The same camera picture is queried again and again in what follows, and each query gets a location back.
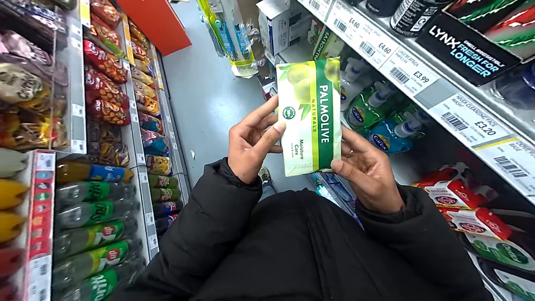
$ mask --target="soda bottle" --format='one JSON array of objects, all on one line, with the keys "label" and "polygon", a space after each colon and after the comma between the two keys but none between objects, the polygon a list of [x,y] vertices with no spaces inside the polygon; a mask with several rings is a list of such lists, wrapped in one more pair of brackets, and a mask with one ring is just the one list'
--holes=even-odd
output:
[{"label": "soda bottle", "polygon": [[165,217],[161,217],[160,219],[156,219],[154,222],[156,223],[156,232],[161,233],[171,226],[171,224],[177,219],[178,214],[171,214]]},{"label": "soda bottle", "polygon": [[64,289],[105,268],[134,259],[143,248],[140,239],[125,239],[61,261],[52,270],[52,287]]},{"label": "soda bottle", "polygon": [[63,291],[54,301],[100,301],[114,290],[132,283],[145,268],[141,258],[127,260],[118,266],[84,279]]},{"label": "soda bottle", "polygon": [[108,165],[96,165],[80,162],[64,162],[56,166],[56,182],[65,184],[77,181],[101,181],[130,183],[134,172]]},{"label": "soda bottle", "polygon": [[82,202],[61,210],[56,221],[63,229],[71,229],[132,216],[139,209],[139,202],[134,200]]},{"label": "soda bottle", "polygon": [[130,199],[135,196],[135,185],[107,182],[74,182],[56,190],[59,204],[74,205],[83,201]]},{"label": "soda bottle", "polygon": [[169,188],[151,188],[150,189],[150,199],[153,203],[159,203],[164,201],[175,202],[180,196],[180,189],[169,189]]},{"label": "soda bottle", "polygon": [[171,214],[177,210],[182,209],[183,205],[182,202],[163,202],[154,204],[152,206],[152,211],[154,212],[155,216],[161,216],[161,215],[168,215]]},{"label": "soda bottle", "polygon": [[132,217],[65,230],[54,238],[55,260],[132,237],[136,231],[137,220]]},{"label": "soda bottle", "polygon": [[166,176],[158,176],[149,174],[149,186],[150,188],[177,188],[178,179]]}]

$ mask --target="person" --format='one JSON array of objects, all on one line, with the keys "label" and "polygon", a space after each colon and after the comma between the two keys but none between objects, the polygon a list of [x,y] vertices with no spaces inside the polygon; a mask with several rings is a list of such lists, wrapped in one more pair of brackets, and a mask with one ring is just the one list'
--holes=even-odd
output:
[{"label": "person", "polygon": [[262,162],[282,151],[277,105],[230,129],[228,157],[204,167],[159,253],[112,301],[493,300],[427,193],[397,185],[387,155],[345,127],[331,165],[362,227],[309,190],[259,202]]}]

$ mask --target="deodorant can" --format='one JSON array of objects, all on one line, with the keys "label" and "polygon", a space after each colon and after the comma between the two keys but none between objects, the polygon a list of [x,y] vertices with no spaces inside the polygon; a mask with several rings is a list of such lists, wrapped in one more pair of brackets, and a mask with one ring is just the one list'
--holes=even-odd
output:
[{"label": "deodorant can", "polygon": [[390,26],[401,35],[418,36],[424,25],[450,2],[451,0],[403,0],[390,19]]}]

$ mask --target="black puffer jacket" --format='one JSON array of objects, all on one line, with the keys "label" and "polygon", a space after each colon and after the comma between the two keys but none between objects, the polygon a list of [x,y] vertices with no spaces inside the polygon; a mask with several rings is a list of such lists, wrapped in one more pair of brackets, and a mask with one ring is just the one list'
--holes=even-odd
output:
[{"label": "black puffer jacket", "polygon": [[113,301],[492,300],[427,194],[355,219],[308,190],[266,198],[226,158],[206,165],[160,252]]}]

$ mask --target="jeans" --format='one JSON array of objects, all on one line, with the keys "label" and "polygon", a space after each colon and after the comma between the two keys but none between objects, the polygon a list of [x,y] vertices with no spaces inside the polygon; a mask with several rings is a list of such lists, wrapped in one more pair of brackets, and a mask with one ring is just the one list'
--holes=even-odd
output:
[{"label": "jeans", "polygon": [[274,195],[275,193],[276,193],[275,187],[273,187],[273,184],[271,183],[262,184],[262,197],[260,198],[260,201],[267,197]]}]

